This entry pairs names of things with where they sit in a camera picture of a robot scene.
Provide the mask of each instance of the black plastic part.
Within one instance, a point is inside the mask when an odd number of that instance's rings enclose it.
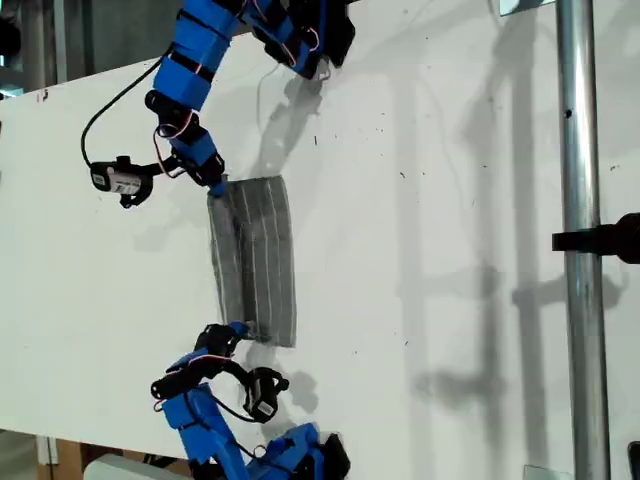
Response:
[[[315,459],[311,455],[306,455],[296,466],[296,470],[293,472],[291,480],[314,480],[315,466]]]
[[[630,213],[615,225],[553,235],[556,252],[617,255],[623,262],[640,264],[640,213]]]
[[[278,394],[289,389],[289,380],[279,372],[258,367],[249,372],[245,411],[257,422],[267,423],[278,412]]]
[[[158,115],[160,124],[182,126],[191,110],[158,90],[150,90],[144,103],[149,110]]]
[[[351,470],[351,460],[340,441],[340,437],[332,433],[322,447],[324,454],[325,480],[343,480]]]
[[[287,11],[278,0],[269,4],[264,12],[264,16],[267,19],[267,25],[273,30],[277,30],[287,17]]]
[[[356,36],[356,28],[349,20],[349,0],[327,0],[327,35],[324,54],[336,67],[341,67]]]
[[[189,469],[194,480],[219,480],[226,478],[222,466],[218,463],[200,465],[197,461],[189,462]]]
[[[207,325],[198,335],[194,351],[206,348],[211,355],[230,357],[242,338],[228,325]]]

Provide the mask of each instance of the black cable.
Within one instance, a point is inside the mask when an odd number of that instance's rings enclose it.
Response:
[[[182,394],[182,396],[184,397],[184,403],[187,405],[187,410],[189,410],[189,413],[191,414],[191,417],[193,417],[193,421],[196,422],[198,425],[200,425],[205,430],[213,430],[209,425],[207,425],[205,422],[203,422],[202,419],[196,414],[195,410],[193,409],[193,406],[191,405],[191,400],[189,400],[189,395],[187,395],[187,392],[184,392]],[[218,405],[220,405],[222,408],[224,408],[225,410],[227,410],[229,413],[231,413],[232,415],[236,416],[240,420],[243,420],[245,422],[250,422],[250,423],[258,423],[256,420],[253,420],[253,419],[245,420],[246,417],[243,417],[242,415],[239,415],[236,412],[234,412],[233,410],[231,410],[224,403],[222,403],[220,400],[218,400],[218,398],[216,398],[215,395],[211,394],[211,396],[213,397],[213,399],[216,401],[216,403]],[[267,460],[263,460],[262,458],[254,455],[253,453],[251,453],[249,450],[247,450],[245,447],[243,447],[241,444],[239,444],[233,438],[231,440],[231,443],[233,445],[235,445],[236,447],[238,447],[240,450],[242,450],[250,458],[253,458],[254,460],[256,460],[257,462],[259,462],[259,463],[261,463],[263,465],[267,465],[269,467],[277,468],[278,470],[282,470],[283,472],[286,472],[289,475],[293,475],[294,474],[294,472],[292,472],[288,468],[283,467],[282,465],[278,465],[276,463],[272,463],[272,462],[269,462]]]
[[[147,69],[146,72],[144,72],[142,75],[136,78],[133,82],[131,82],[124,90],[122,90],[118,95],[113,97],[113,99],[109,103],[107,103],[104,107],[102,107],[98,111],[98,113],[96,113],[93,117],[91,117],[91,120],[89,120],[89,122],[87,123],[87,126],[84,127],[84,130],[82,131],[82,136],[80,137],[80,150],[82,151],[82,158],[84,159],[84,163],[87,164],[87,167],[91,168],[91,162],[89,161],[89,157],[87,156],[87,134],[89,133],[89,130],[91,129],[93,124],[107,110],[113,107],[116,104],[116,102],[118,102],[127,93],[129,93],[131,90],[137,87],[145,78],[151,75],[153,71],[160,66],[160,64],[162,63],[162,60],[165,57],[169,56],[172,49],[173,49],[173,44],[167,49],[165,53],[162,54],[162,56],[153,65],[151,65],[151,67],[149,67],[149,69]]]
[[[53,474],[53,458],[51,456],[51,439],[46,437],[47,439],[47,451],[49,453],[49,480],[54,480],[55,475]]]
[[[227,412],[229,412],[231,415],[236,417],[238,420],[242,420],[243,422],[247,422],[247,423],[260,423],[253,418],[245,417],[244,415],[240,415],[239,413],[233,411],[231,408],[227,407],[224,403],[222,403],[222,401],[218,397],[216,397],[214,394],[211,394],[211,396],[213,397],[213,399],[216,401],[218,405],[220,405],[222,408],[224,408]]]

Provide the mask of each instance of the gray towel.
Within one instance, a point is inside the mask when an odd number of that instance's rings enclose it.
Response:
[[[231,182],[208,197],[212,260],[223,321],[252,325],[256,340],[294,347],[293,241],[282,177]]]

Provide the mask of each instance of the white surface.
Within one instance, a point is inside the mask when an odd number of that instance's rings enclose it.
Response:
[[[104,455],[91,462],[84,480],[188,480],[167,470],[135,462],[117,455]]]
[[[282,165],[295,235],[298,347],[249,352],[281,368],[292,395],[264,432],[230,424],[253,446],[315,420],[343,435],[354,479],[571,472],[563,258],[551,252],[555,9],[351,10],[358,36],[317,114],[313,101],[286,109],[291,75],[269,74],[260,44],[240,37],[202,115],[234,178]],[[597,2],[596,16],[603,220],[616,221],[640,204],[640,5]],[[78,147],[91,114],[149,63],[0,103],[0,428],[182,452],[149,385],[219,318],[205,192],[161,180],[124,211],[93,189]],[[152,161],[145,93],[95,126],[94,161]],[[621,479],[640,436],[640,270],[604,270]]]

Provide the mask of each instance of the wire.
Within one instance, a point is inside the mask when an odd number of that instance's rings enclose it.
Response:
[[[84,130],[82,131],[82,136],[80,137],[80,150],[82,151],[82,158],[84,159],[84,163],[87,164],[87,167],[91,168],[91,162],[89,161],[89,157],[87,156],[87,134],[89,133],[89,130],[91,129],[93,124],[107,110],[113,107],[116,104],[116,102],[118,102],[127,93],[129,93],[131,90],[137,87],[145,78],[151,75],[154,72],[154,70],[160,66],[160,64],[162,63],[162,60],[171,53],[172,49],[173,49],[173,44],[171,44],[171,46],[167,49],[167,51],[163,53],[162,56],[153,65],[151,65],[151,67],[149,67],[147,71],[145,71],[142,75],[140,75],[133,82],[131,82],[124,90],[122,90],[119,94],[113,97],[113,99],[109,103],[107,103],[104,107],[98,110],[98,112],[93,117],[91,117],[91,119],[87,123],[87,126],[84,127]]]
[[[289,470],[286,467],[283,467],[282,465],[278,465],[277,463],[273,463],[273,462],[270,462],[268,460],[264,460],[263,458],[260,458],[257,455],[254,455],[249,450],[247,450],[245,447],[243,447],[240,443],[238,443],[235,439],[231,441],[231,444],[235,445],[240,450],[242,450],[245,453],[245,455],[247,455],[249,458],[254,459],[256,462],[258,462],[258,463],[260,463],[262,465],[267,465],[269,467],[277,468],[278,470],[282,470],[283,472],[286,472],[287,474],[289,474],[291,476],[293,476],[295,474],[295,472],[293,472],[292,470]]]
[[[166,168],[164,168],[164,161],[162,160],[162,153],[160,153],[160,146],[158,146],[158,142],[156,141],[156,135],[158,134],[159,129],[162,127],[162,125],[156,127],[156,129],[153,131],[153,146],[156,148],[156,157],[158,159],[158,165],[160,166],[160,170],[162,170],[162,173],[164,173],[167,177],[174,179],[174,178],[178,178],[180,175],[182,175],[186,170],[182,169],[180,170],[178,173],[174,173],[171,174],[167,171]]]
[[[311,52],[315,52],[318,47],[320,46],[320,37],[318,36],[318,32],[316,32],[316,30],[314,28],[307,28],[307,32],[311,32],[315,35],[316,37],[316,46],[309,49]]]
[[[200,355],[199,357],[196,358],[192,358],[191,360],[189,360],[188,365],[191,365],[193,362],[195,362],[196,360],[200,360],[201,358],[215,358],[218,360],[224,360],[225,362],[228,362],[231,360],[230,357],[223,357],[222,355],[210,355],[210,354],[206,354],[206,355]]]
[[[53,474],[53,458],[51,455],[51,438],[47,437],[47,452],[49,453],[49,480],[54,480]]]
[[[242,420],[243,422],[247,422],[247,423],[260,423],[259,421],[253,419],[253,418],[249,418],[249,417],[245,417],[244,415],[240,415],[239,413],[235,412],[234,410],[232,410],[231,408],[227,407],[224,403],[222,403],[222,401],[216,397],[213,393],[211,394],[211,396],[213,397],[213,399],[216,401],[216,403],[218,405],[220,405],[224,410],[226,410],[227,412],[229,412],[231,415],[233,415],[234,417],[236,417],[238,420]]]

